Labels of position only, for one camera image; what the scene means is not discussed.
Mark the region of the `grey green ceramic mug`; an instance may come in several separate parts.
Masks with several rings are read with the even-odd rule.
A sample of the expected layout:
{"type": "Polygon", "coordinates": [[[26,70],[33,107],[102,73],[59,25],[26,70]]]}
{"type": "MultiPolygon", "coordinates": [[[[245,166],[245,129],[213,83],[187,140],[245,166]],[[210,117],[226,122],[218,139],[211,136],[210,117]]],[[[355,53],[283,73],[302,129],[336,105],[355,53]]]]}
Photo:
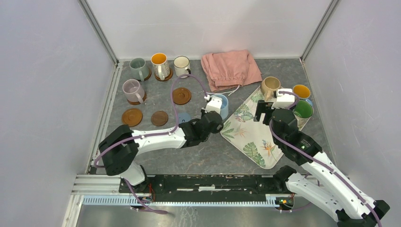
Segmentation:
{"type": "Polygon", "coordinates": [[[142,58],[135,58],[130,61],[130,69],[134,79],[139,81],[146,81],[151,75],[151,70],[147,63],[142,58]]]}

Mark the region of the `beige ceramic mug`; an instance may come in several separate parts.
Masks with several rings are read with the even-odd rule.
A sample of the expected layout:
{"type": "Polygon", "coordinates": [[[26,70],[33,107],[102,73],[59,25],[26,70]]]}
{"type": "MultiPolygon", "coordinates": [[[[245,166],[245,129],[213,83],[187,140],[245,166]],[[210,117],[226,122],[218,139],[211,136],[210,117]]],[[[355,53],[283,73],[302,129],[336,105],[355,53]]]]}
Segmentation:
{"type": "Polygon", "coordinates": [[[261,91],[264,101],[273,97],[273,93],[280,89],[281,83],[276,77],[267,77],[261,82],[261,91]]]}

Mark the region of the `lilac ceramic mug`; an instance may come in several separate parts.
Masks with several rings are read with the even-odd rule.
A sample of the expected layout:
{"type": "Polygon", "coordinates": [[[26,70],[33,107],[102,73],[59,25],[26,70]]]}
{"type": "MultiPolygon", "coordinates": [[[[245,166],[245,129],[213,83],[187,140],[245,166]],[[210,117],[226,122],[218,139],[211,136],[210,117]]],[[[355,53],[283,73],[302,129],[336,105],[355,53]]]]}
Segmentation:
{"type": "Polygon", "coordinates": [[[141,86],[140,82],[136,79],[129,79],[124,82],[122,90],[126,96],[126,99],[131,102],[143,102],[143,97],[146,95],[145,90],[141,86]]]}

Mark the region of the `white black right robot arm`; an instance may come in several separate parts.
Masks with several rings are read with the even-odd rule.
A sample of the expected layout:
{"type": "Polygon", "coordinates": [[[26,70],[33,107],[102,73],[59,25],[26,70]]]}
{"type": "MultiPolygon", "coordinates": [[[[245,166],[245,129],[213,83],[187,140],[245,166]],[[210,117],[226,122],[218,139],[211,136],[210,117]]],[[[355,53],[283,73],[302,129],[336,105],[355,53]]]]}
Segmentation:
{"type": "Polygon", "coordinates": [[[283,154],[302,167],[320,183],[310,183],[295,169],[284,166],[273,177],[279,193],[287,191],[302,196],[332,217],[339,227],[380,227],[390,210],[383,200],[374,200],[356,187],[330,160],[322,147],[301,132],[292,109],[274,108],[271,102],[259,100],[254,121],[264,114],[273,142],[283,154]]]}

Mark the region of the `white mug black rim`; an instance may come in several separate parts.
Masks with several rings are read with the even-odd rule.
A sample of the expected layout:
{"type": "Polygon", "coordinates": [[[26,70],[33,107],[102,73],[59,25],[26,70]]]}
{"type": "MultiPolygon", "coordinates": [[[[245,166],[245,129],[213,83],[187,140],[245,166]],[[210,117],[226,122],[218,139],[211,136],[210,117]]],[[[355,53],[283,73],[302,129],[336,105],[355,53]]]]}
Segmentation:
{"type": "Polygon", "coordinates": [[[187,78],[191,74],[190,60],[186,56],[178,56],[174,59],[174,70],[177,77],[187,78]]]}

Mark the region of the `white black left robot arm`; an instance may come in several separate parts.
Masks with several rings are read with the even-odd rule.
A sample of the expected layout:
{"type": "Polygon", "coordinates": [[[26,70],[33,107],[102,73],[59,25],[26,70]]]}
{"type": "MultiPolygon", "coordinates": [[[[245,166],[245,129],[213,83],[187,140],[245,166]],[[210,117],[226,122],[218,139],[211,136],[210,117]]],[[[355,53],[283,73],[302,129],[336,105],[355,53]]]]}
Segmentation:
{"type": "Polygon", "coordinates": [[[132,189],[141,193],[148,188],[148,179],[142,167],[134,163],[138,154],[165,148],[194,147],[205,142],[211,133],[219,133],[223,126],[222,117],[215,111],[163,130],[138,131],[121,125],[100,142],[100,154],[94,164],[100,168],[98,162],[102,161],[101,167],[108,176],[121,176],[128,180],[132,189]]]}

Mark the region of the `white mug orange inside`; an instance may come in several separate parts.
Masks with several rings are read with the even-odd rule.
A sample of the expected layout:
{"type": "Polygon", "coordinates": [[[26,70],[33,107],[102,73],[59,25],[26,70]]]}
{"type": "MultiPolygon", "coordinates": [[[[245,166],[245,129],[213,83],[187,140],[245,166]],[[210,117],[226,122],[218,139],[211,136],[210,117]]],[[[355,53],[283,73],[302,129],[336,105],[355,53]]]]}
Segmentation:
{"type": "Polygon", "coordinates": [[[151,57],[151,63],[152,63],[154,72],[162,80],[164,80],[165,77],[167,77],[171,71],[169,64],[168,64],[167,56],[164,53],[155,53],[151,57]]]}

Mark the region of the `floral leaf print tray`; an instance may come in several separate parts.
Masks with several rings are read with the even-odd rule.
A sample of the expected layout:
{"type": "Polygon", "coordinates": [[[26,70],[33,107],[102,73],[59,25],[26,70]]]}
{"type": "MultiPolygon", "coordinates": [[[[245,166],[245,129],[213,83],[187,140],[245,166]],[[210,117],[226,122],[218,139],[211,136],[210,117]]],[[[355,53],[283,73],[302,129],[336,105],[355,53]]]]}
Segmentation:
{"type": "Polygon", "coordinates": [[[273,142],[268,125],[261,121],[254,122],[257,101],[262,99],[258,87],[227,118],[220,134],[249,159],[264,169],[272,169],[283,156],[282,151],[273,142]]]}

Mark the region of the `dark brown wooden coaster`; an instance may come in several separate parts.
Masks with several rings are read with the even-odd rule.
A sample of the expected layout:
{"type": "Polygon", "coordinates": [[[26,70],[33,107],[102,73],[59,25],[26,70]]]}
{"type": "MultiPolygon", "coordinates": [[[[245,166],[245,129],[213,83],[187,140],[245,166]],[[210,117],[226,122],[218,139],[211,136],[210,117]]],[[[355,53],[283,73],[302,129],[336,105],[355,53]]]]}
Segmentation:
{"type": "Polygon", "coordinates": [[[151,116],[151,122],[153,125],[160,127],[168,122],[168,114],[165,111],[156,111],[151,116]]]}

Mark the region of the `light blue ceramic mug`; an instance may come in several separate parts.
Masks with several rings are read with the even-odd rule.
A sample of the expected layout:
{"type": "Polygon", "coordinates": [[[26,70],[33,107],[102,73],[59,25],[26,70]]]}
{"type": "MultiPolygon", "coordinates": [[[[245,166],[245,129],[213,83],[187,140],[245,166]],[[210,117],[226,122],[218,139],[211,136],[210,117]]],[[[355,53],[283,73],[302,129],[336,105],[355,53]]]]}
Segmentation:
{"type": "Polygon", "coordinates": [[[222,105],[220,108],[220,116],[224,121],[228,117],[228,98],[223,94],[214,94],[212,97],[219,97],[222,99],[222,105]]]}

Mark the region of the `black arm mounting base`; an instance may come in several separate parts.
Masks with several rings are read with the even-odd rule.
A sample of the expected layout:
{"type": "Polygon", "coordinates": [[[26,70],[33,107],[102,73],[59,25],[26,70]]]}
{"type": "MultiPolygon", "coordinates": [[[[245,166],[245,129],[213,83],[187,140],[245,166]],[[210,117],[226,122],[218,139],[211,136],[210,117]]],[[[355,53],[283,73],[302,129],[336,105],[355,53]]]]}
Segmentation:
{"type": "Polygon", "coordinates": [[[154,175],[132,188],[155,202],[262,202],[267,194],[289,194],[286,182],[295,173],[284,166],[274,175],[154,175]]]}

